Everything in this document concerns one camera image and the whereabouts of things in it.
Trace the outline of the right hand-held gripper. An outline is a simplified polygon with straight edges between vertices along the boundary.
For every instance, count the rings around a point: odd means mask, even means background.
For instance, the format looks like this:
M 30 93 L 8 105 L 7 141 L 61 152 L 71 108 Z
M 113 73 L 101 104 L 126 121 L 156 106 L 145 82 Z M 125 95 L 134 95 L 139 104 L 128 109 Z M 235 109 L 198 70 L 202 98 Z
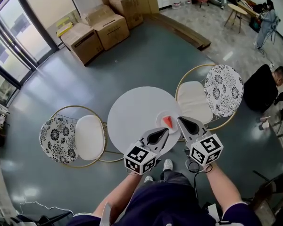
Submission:
M 186 143 L 190 150 L 189 156 L 201 166 L 207 166 L 216 161 L 224 148 L 216 134 L 207 131 L 205 126 L 197 119 L 187 116 L 177 118 L 177 124 L 184 137 L 190 133 L 206 133 Z

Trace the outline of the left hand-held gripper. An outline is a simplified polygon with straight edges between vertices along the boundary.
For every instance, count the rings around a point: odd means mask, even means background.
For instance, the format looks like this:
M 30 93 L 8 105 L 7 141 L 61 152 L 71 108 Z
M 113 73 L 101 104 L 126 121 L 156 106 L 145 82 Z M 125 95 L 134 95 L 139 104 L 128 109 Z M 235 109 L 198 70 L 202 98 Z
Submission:
M 131 144 L 124 154 L 124 165 L 139 175 L 156 166 L 169 137 L 169 129 L 165 127 L 147 130 L 142 138 Z

